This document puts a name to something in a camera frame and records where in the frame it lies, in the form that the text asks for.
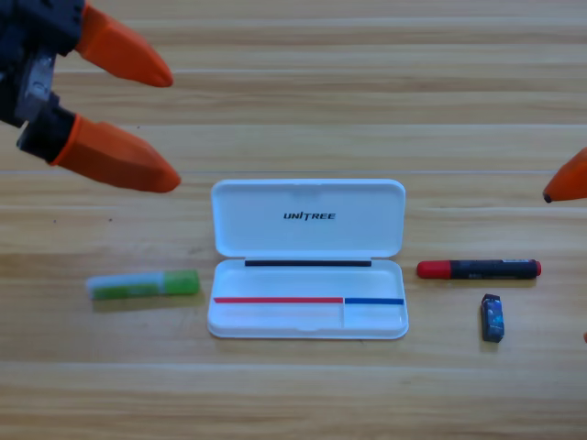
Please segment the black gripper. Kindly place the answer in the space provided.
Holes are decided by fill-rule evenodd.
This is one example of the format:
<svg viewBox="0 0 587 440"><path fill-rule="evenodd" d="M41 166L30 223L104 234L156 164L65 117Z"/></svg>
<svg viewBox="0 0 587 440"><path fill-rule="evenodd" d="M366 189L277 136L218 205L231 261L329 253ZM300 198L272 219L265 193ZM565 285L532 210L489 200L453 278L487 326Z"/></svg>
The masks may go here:
<svg viewBox="0 0 587 440"><path fill-rule="evenodd" d="M87 1L3 1L1 120L13 127L34 120L50 99L57 55L73 51L117 78L173 85L145 38Z"/></svg>

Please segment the orange gripper finger with dark tip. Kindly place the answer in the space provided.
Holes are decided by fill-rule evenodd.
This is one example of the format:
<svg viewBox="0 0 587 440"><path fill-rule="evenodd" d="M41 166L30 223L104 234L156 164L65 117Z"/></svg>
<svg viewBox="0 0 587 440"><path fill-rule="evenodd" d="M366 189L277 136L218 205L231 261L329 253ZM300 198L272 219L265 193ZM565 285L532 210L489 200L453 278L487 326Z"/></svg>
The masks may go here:
<svg viewBox="0 0 587 440"><path fill-rule="evenodd" d="M547 203L586 198L587 148L583 148L552 177L543 191Z"/></svg>

